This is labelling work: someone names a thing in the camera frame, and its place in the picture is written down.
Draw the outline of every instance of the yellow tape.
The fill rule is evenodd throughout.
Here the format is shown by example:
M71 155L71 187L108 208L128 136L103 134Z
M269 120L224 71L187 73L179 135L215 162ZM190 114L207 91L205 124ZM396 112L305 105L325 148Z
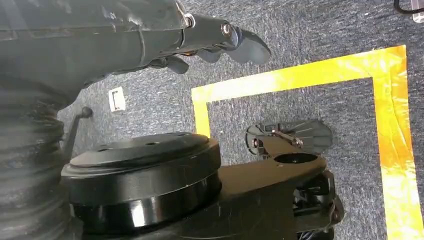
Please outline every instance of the yellow tape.
M387 237L424 240L409 123L406 59L402 45L193 88L196 131L210 137L209 102L371 77Z

